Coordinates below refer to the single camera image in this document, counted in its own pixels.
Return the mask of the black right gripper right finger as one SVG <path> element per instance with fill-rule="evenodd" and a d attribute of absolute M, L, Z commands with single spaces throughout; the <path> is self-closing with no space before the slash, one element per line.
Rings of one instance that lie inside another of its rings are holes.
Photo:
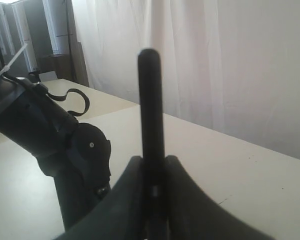
<path fill-rule="evenodd" d="M 195 183 L 176 156 L 165 158 L 168 222 L 173 240 L 270 240 L 223 209 Z"/>

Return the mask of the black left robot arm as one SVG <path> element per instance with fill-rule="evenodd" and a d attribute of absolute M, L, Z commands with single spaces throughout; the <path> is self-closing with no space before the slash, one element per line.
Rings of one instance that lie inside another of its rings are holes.
<path fill-rule="evenodd" d="M 66 111 L 65 96 L 40 83 L 0 74 L 0 133 L 31 153 L 52 177 L 63 225 L 70 229 L 110 191 L 111 142 Z"/>

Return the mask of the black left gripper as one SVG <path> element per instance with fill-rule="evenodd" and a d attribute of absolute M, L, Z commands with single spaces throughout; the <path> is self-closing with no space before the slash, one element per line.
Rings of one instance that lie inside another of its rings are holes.
<path fill-rule="evenodd" d="M 89 214 L 109 193 L 111 142 L 96 126 L 79 123 L 65 149 L 38 158 L 41 171 L 54 180 L 65 230 Z"/>

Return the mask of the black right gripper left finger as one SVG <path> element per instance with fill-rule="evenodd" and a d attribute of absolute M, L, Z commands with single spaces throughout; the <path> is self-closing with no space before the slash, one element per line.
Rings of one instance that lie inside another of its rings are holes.
<path fill-rule="evenodd" d="M 145 228 L 144 162 L 130 159 L 112 191 L 58 240 L 142 240 Z"/>

